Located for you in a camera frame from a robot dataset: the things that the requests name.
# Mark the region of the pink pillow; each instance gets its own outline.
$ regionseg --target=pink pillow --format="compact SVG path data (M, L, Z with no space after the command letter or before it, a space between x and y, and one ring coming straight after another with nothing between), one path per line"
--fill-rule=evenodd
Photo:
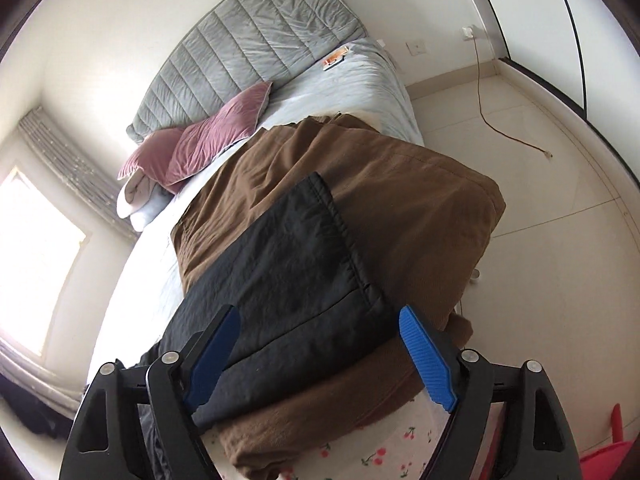
M151 180L160 183L162 187L172 193L180 191L182 186L167 187L164 183L166 170L183 131L184 128L169 128L168 130L158 130L149 135L120 168L118 180L128 177L140 169Z
M253 135L269 102L270 90L271 81L260 81L233 97L213 117L187 126L175 147L164 180L158 182L167 189L167 186L177 186L206 168L227 146Z

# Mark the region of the baseboard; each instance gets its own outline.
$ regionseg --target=baseboard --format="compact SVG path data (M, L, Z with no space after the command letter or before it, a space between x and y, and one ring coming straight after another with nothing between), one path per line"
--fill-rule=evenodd
M640 226L640 189L638 189L634 178L620 163L618 156L609 149L583 118L549 90L507 63L498 60L495 66L505 79L536 102L587 158L613 197L619 198L616 203L625 217L636 244L640 247L640 230L638 229Z
M492 75L497 75L497 73L498 71L493 60L485 61L480 64L480 77L490 77ZM464 83L471 83L477 78L478 66L470 65L407 85L406 91L409 94L411 101L415 101L416 99L439 92L440 90L446 90L447 88L462 85Z

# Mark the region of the black garment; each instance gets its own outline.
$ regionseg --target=black garment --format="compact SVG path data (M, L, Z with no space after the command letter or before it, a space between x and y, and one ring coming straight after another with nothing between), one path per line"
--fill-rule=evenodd
M281 197L204 272L140 364L180 350L226 303L240 311L241 335L209 402L193 415L203 431L330 377L398 331L397 313L367 280L317 173ZM162 452L148 408L141 413L154 469L168 478L158 471Z
M0 396L31 433L68 438L73 421L52 410L31 392L0 375Z

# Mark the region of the blue rubber tip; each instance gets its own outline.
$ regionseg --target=blue rubber tip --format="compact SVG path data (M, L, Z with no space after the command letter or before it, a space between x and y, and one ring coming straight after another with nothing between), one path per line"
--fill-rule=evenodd
M453 412L458 397L451 371L410 306L400 310L400 336L433 402Z

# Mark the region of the blue gripper pad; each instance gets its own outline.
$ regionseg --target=blue gripper pad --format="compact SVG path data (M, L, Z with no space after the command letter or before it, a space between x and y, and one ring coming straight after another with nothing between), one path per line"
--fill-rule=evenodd
M183 397L189 413L211 397L240 335L240 312L232 307L191 370L190 388Z
M404 306L400 310L399 323L402 341L414 361L431 400L441 404L447 412L453 412L458 402L453 383L453 377L456 374L452 374L443 352L436 346L436 342L430 337L410 306Z

